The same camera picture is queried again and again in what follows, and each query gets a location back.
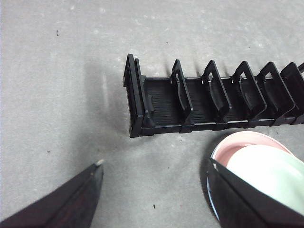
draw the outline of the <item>pink rim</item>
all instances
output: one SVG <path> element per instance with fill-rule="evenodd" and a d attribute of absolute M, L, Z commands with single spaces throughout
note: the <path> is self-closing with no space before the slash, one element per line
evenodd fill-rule
<path fill-rule="evenodd" d="M 268 135 L 259 132 L 242 131 L 223 139 L 214 149 L 211 158 L 227 166 L 229 159 L 236 151 L 249 145 L 272 146 L 293 155 L 283 144 Z"/>

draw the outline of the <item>gray concrete floor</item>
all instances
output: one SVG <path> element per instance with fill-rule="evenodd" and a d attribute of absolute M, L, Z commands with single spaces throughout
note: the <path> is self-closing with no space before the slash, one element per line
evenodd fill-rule
<path fill-rule="evenodd" d="M 130 139 L 122 78 L 221 75 L 304 61 L 302 0 L 2 0 L 1 219 L 105 159 L 93 228 L 218 228 L 200 184 L 205 153 L 239 131 Z M 304 126 L 258 127 L 304 160 Z"/>

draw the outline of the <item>black plastic slot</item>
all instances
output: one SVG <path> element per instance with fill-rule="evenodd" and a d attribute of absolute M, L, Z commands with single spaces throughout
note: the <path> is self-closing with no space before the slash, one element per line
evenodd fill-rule
<path fill-rule="evenodd" d="M 271 74 L 271 78 L 266 78 L 268 73 Z M 293 120 L 285 118 L 285 114 L 294 108 L 295 103 L 275 64 L 273 62 L 267 63 L 256 76 L 256 79 L 267 103 L 267 109 L 264 113 L 268 114 L 268 116 L 265 116 L 264 114 L 264 118 L 274 118 L 271 125 L 276 126 L 285 123 L 286 121 L 291 123 Z"/>
<path fill-rule="evenodd" d="M 243 61 L 238 66 L 232 80 L 237 92 L 243 98 L 246 119 L 255 120 L 259 114 L 266 110 L 266 102 L 257 86 L 248 62 Z"/>
<path fill-rule="evenodd" d="M 177 125 L 183 119 L 179 100 L 171 85 L 170 78 L 146 78 L 144 89 L 151 96 L 154 111 L 151 118 L 156 126 Z"/>
<path fill-rule="evenodd" d="M 225 122 L 224 117 L 230 111 L 231 103 L 219 76 L 217 66 L 213 60 L 211 60 L 206 66 L 204 73 L 201 76 L 201 80 L 208 91 L 213 107 L 216 109 L 216 122 Z"/>
<path fill-rule="evenodd" d="M 232 83 L 231 78 L 223 78 L 222 82 L 231 103 L 231 109 L 224 119 L 228 122 L 247 120 L 248 114 L 240 89 Z"/>
<path fill-rule="evenodd" d="M 212 101 L 201 83 L 200 78 L 186 79 L 190 99 L 192 101 L 193 111 L 191 118 L 196 124 L 214 123 L 214 112 L 212 110 Z"/>
<path fill-rule="evenodd" d="M 304 123 L 304 79 L 300 69 L 304 70 L 303 64 L 298 68 L 295 63 L 290 63 L 281 71 L 281 77 L 295 101 L 293 110 L 286 114 L 295 117 L 292 124 Z"/>
<path fill-rule="evenodd" d="M 191 119 L 193 111 L 192 102 L 185 82 L 184 74 L 182 72 L 181 63 L 177 59 L 172 68 L 171 84 L 174 87 L 175 95 L 178 98 L 178 108 L 183 118 L 180 119 L 182 124 L 181 133 L 191 132 L 194 122 Z"/>

